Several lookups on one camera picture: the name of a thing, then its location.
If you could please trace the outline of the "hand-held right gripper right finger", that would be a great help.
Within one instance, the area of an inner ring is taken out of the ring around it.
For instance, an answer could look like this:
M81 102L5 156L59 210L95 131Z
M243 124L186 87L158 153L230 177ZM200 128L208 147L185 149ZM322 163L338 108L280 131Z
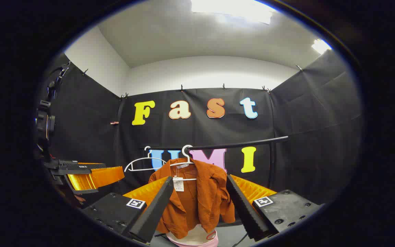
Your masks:
M291 190L272 191L235 175L226 189L249 238L259 241L286 232L322 209Z

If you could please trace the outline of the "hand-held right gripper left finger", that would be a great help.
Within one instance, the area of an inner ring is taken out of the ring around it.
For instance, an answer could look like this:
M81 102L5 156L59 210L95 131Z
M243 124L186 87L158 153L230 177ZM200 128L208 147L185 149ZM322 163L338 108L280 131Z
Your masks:
M168 176L126 195L109 193L82 212L114 234L149 243L172 193L173 178Z

